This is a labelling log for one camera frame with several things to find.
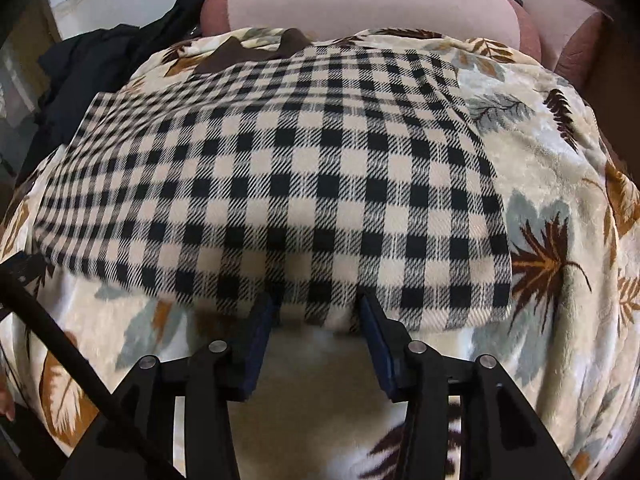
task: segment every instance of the black metal frame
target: black metal frame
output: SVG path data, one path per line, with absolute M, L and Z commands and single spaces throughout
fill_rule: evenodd
M 442 480 L 447 459 L 447 405 L 463 408 L 462 480 L 571 480 L 551 436 L 516 384 L 489 355 L 475 362 L 444 357 L 412 341 L 387 319 L 378 300 L 357 297 L 362 333 L 380 387 L 408 402 L 395 480 Z M 239 480 L 227 402 L 256 387 L 278 307 L 266 293 L 229 341 L 216 340 L 189 358 L 161 363 L 144 356 L 113 395 L 46 311 L 0 267 L 0 303 L 49 348 L 100 410 L 69 457 L 60 480 L 183 478 L 172 466 L 175 397 L 185 397 L 187 478 Z

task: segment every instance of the black and white plaid blanket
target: black and white plaid blanket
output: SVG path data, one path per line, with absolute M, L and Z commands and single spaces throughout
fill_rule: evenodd
M 161 91 L 99 94 L 34 238 L 74 273 L 243 314 L 354 325 L 358 286 L 411 330 L 504 318 L 494 169 L 436 55 L 311 46 Z

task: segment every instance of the cream fleece blanket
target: cream fleece blanket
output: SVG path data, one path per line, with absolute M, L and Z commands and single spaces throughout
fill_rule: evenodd
M 231 35 L 247 48 L 272 50 L 282 32 L 243 29 L 179 44 L 154 54 L 123 91 L 184 80 Z M 428 50 L 457 67 L 504 200 L 513 315 L 480 328 L 415 336 L 458 358 L 494 354 L 576 477 L 597 478 L 624 441 L 639 402 L 640 195 L 610 161 L 593 111 L 562 78 L 490 40 L 385 29 L 337 41 Z M 41 165 L 33 189 L 8 219 L 2 259 L 30 249 L 44 182 L 58 160 L 59 153 Z M 207 312 L 131 296 L 59 269 L 46 272 L 37 294 L 112 390 L 140 356 L 191 354 L 226 325 Z M 95 409 L 41 343 L 24 335 L 15 319 L 0 325 L 28 403 L 70 451 Z M 392 477 L 405 406 L 385 399 L 357 336 L 312 327 L 275 330 L 256 393 L 230 410 L 244 480 Z M 178 409 L 175 465 L 184 469 L 181 420 Z M 452 476 L 459 433 L 452 399 Z

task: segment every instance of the metal bolt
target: metal bolt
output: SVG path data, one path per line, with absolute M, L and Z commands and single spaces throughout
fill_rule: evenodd
M 498 361 L 495 360 L 495 357 L 489 354 L 484 354 L 480 356 L 480 364 L 485 368 L 494 368 L 495 365 L 498 364 Z
M 427 351 L 427 345 L 422 341 L 411 341 L 407 346 L 409 352 L 414 354 L 424 354 Z
M 212 352 L 213 354 L 219 354 L 220 352 L 224 352 L 225 350 L 226 350 L 226 342 L 220 339 L 209 343 L 209 352 Z
M 153 368 L 154 366 L 156 366 L 156 361 L 157 359 L 153 355 L 145 355 L 142 359 L 140 359 L 138 366 L 140 366 L 140 368 L 142 368 L 143 370 L 149 370 L 149 368 Z

